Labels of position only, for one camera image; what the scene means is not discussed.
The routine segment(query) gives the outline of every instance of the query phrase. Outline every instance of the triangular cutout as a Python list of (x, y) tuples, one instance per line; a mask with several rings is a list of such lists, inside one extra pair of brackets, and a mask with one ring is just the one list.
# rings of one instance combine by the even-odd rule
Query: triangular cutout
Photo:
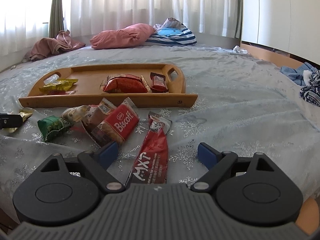
[(41, 172), (59, 171), (59, 164), (57, 159), (51, 159), (46, 166), (44, 166)]
[(273, 168), (266, 162), (265, 159), (258, 160), (257, 171), (274, 171)]

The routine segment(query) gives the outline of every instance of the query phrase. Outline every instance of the wooden bed frame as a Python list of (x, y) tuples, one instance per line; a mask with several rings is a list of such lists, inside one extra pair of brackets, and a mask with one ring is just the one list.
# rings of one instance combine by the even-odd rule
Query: wooden bed frame
[[(271, 62), (278, 67), (287, 66), (296, 69), (303, 63), (293, 58), (248, 44), (241, 43), (240, 47), (246, 49), (248, 53), (255, 58)], [(296, 224), (309, 235), (318, 228), (319, 206), (313, 198), (310, 197), (303, 203)]]

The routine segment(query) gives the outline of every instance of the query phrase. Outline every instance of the white wardrobe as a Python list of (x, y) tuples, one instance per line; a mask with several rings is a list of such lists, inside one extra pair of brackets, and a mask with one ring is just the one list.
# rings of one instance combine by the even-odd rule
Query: white wardrobe
[(320, 0), (243, 0), (242, 41), (320, 64)]

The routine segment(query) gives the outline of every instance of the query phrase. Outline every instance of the green curtain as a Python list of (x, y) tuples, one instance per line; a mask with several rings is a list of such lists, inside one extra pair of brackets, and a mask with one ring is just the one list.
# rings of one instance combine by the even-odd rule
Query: green curtain
[(52, 0), (49, 23), (49, 37), (56, 38), (59, 31), (64, 30), (62, 0)]
[(238, 0), (238, 17), (237, 17), (237, 26), (236, 26), (236, 36), (235, 38), (241, 38), (241, 30), (242, 30), (242, 7), (243, 0)]

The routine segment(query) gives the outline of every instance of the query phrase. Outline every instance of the pink cloth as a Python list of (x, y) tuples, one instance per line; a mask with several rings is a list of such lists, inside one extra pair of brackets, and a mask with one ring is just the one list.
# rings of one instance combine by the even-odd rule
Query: pink cloth
[(59, 31), (57, 39), (42, 38), (36, 42), (26, 57), (28, 60), (36, 61), (85, 46), (84, 43), (71, 39), (69, 34), (69, 31)]
[(141, 45), (154, 32), (153, 27), (138, 23), (118, 31), (104, 31), (95, 35), (91, 40), (94, 49), (128, 48)]

